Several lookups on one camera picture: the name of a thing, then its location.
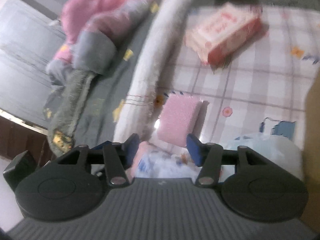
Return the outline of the red wet wipes pack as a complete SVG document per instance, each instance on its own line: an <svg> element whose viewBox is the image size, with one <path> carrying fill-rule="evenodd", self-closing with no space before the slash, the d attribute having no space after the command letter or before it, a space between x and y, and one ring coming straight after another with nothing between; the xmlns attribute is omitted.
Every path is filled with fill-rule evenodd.
<svg viewBox="0 0 320 240"><path fill-rule="evenodd" d="M198 54L202 63L219 66L260 31L261 15L260 8L252 10L226 3L186 31L185 45Z"/></svg>

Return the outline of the white blue tissue pack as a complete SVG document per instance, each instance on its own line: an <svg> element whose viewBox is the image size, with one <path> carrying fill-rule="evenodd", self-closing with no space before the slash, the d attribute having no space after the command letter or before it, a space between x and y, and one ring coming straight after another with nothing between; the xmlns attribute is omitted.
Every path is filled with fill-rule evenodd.
<svg viewBox="0 0 320 240"><path fill-rule="evenodd" d="M144 141L126 174L130 178L190 178L195 181L200 170L188 154L170 154Z"/></svg>

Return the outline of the yellow picture card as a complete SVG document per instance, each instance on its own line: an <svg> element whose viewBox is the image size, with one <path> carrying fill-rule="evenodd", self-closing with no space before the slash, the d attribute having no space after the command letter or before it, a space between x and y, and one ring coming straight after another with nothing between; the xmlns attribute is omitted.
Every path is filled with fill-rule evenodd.
<svg viewBox="0 0 320 240"><path fill-rule="evenodd" d="M73 147L73 138L59 130L54 131L53 144L62 152L68 152Z"/></svg>

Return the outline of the pink sponge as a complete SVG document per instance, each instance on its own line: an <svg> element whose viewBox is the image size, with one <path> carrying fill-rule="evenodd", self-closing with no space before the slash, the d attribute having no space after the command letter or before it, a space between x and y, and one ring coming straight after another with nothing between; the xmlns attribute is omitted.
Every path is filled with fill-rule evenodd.
<svg viewBox="0 0 320 240"><path fill-rule="evenodd" d="M171 93L159 115L157 138L168 144L185 147L187 135L193 133L204 105L204 100L198 96Z"/></svg>

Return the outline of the dark green bedsheet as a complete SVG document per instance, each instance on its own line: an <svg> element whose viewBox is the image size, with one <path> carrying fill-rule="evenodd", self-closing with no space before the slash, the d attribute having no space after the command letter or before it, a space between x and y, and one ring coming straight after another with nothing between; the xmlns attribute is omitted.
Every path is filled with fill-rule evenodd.
<svg viewBox="0 0 320 240"><path fill-rule="evenodd" d="M57 86L44 106L48 144L56 157L62 152L53 144L55 130L73 138L73 147L95 147L114 136L113 111L126 99L135 66L152 25L154 13L131 32L118 49L105 75L74 70L67 85Z"/></svg>

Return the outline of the white fuzzy blanket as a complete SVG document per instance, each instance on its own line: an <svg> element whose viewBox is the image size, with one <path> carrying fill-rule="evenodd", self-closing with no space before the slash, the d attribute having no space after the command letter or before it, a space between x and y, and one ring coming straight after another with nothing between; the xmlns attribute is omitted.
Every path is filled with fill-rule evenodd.
<svg viewBox="0 0 320 240"><path fill-rule="evenodd" d="M161 0L137 60L131 86L114 130L114 141L143 137L154 111L157 83L173 46L180 39L191 7L215 0Z"/></svg>

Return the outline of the brown cardboard box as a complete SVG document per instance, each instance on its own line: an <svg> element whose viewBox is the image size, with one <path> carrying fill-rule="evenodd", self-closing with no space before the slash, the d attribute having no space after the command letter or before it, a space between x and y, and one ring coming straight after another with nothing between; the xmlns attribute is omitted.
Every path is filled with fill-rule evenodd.
<svg viewBox="0 0 320 240"><path fill-rule="evenodd" d="M319 233L319 76L317 76L305 100L305 140L303 164L309 201L302 220Z"/></svg>

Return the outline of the pink grey quilt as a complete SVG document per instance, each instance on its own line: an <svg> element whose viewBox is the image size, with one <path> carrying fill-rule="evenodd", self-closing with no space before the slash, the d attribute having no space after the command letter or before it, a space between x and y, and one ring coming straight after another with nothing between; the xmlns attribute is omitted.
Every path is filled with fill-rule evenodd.
<svg viewBox="0 0 320 240"><path fill-rule="evenodd" d="M64 86L74 70L107 73L118 46L157 0L69 0L60 22L66 41L46 71L52 85Z"/></svg>

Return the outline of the white plastic bag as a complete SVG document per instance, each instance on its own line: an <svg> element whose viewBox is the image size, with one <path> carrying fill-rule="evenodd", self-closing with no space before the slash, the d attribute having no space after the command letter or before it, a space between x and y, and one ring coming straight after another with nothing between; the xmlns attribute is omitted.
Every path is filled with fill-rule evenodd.
<svg viewBox="0 0 320 240"><path fill-rule="evenodd" d="M238 146L247 146L301 181L304 180L302 152L286 137L252 133L230 140L222 146L227 150L236 150Z"/></svg>

